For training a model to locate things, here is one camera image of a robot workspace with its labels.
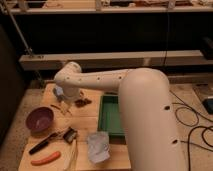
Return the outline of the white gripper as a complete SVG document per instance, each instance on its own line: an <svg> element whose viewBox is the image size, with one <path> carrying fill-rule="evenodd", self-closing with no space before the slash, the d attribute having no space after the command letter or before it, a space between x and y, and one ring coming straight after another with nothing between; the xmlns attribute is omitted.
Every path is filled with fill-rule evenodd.
<svg viewBox="0 0 213 171"><path fill-rule="evenodd" d="M79 88L64 88L63 94L66 100L76 101L80 98L80 89ZM63 115L68 111L68 105L64 102L60 102L60 110Z"/></svg>

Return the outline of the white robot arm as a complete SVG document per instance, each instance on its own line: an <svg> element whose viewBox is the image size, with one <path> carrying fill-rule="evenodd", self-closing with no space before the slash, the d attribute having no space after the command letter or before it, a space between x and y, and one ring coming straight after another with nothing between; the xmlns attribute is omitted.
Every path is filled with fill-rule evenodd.
<svg viewBox="0 0 213 171"><path fill-rule="evenodd" d="M84 73L79 64L70 62L57 72L54 82L70 102L80 96L82 88L118 95L132 171L187 171L170 83L162 71L136 68Z"/></svg>

